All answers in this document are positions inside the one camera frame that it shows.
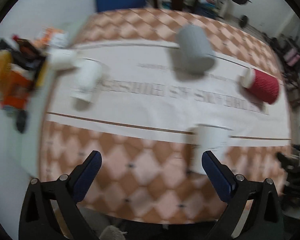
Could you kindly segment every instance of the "orange diamond pattern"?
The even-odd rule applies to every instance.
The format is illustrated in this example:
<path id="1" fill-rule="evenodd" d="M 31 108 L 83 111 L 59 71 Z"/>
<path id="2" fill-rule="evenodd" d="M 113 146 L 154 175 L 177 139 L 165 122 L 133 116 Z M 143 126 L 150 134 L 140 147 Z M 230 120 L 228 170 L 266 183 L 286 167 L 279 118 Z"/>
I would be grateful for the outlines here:
<path id="1" fill-rule="evenodd" d="M 268 45 L 228 24 L 187 12 L 145 8 L 93 14 L 78 33 L 74 44 L 122 39 L 174 42 L 175 33 L 187 24 L 200 26 L 214 51 L 242 60 L 282 79 Z"/>
<path id="2" fill-rule="evenodd" d="M 96 211 L 150 223 L 194 223 L 218 218 L 225 205 L 204 175 L 187 174 L 191 146 L 131 138 L 45 121 L 40 179 L 70 173 L 99 145 L 102 167 L 80 203 Z M 275 158 L 284 147 L 230 147 L 223 163 L 247 179 L 272 178 L 280 192 L 284 170 Z"/>

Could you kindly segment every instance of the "table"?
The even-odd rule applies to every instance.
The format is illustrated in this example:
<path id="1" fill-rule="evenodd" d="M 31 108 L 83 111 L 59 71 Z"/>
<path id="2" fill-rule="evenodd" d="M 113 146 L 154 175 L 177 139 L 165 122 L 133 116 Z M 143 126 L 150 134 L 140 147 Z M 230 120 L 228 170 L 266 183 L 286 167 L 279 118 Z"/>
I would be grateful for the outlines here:
<path id="1" fill-rule="evenodd" d="M 209 78 L 207 84 L 224 82 L 218 90 L 202 88 L 204 95 L 198 88 L 205 84 L 176 80 L 166 71 L 177 64 L 170 57 L 177 49 L 171 42 L 175 31 L 188 23 L 201 26 L 217 52 L 217 67 L 206 77 Z M 267 45 L 212 19 L 149 8 L 91 16 L 78 34 L 74 47 L 86 57 L 97 57 L 114 69 L 110 72 L 111 79 L 100 88 L 98 104 L 91 107 L 74 108 L 67 99 L 73 74 L 66 73 L 57 79 L 42 129 L 41 181 L 55 180 L 63 173 L 70 173 L 92 150 L 99 150 L 103 165 L 81 205 L 114 217 L 149 223 L 185 224 L 220 217 L 225 204 L 219 200 L 208 178 L 187 174 L 192 148 L 192 130 L 188 128 L 201 120 L 206 121 L 205 117 L 195 115 L 194 111 L 194 120 L 180 118 L 172 123 L 169 115 L 161 114 L 145 120 L 144 109 L 129 110 L 129 104 L 123 103 L 119 109 L 116 105 L 120 100 L 138 98 L 144 100 L 143 104 L 151 101 L 149 113 L 163 107 L 165 102 L 171 107 L 181 102 L 178 107 L 183 111 L 189 111 L 189 105 L 198 109 L 204 107 L 205 114 L 211 117 L 214 113 L 225 115 L 223 119 L 236 130 L 222 162 L 235 174 L 241 173 L 250 180 L 263 181 L 271 177 L 281 191 L 285 176 L 275 153 L 290 152 L 288 104 L 282 82 L 278 103 L 262 110 L 258 102 L 252 102 L 237 91 L 235 80 L 239 72 L 251 65 L 281 79 Z M 145 63 L 138 63 L 142 58 Z M 141 77 L 138 73 L 144 69 L 151 73 L 160 71 L 162 78 L 159 75 Z M 131 76 L 139 78 L 140 84 L 151 84 L 151 90 L 143 85 L 143 92 L 140 87 L 136 91 L 136 82 L 127 81 Z M 155 81 L 163 87 L 154 88 Z M 222 94 L 222 90 L 231 94 Z M 186 104 L 182 101 L 185 95 Z M 112 114 L 110 109 L 119 109 L 123 116 L 128 111 L 132 114 L 123 119 Z M 253 126 L 251 129 L 235 122 L 238 113 Z"/>

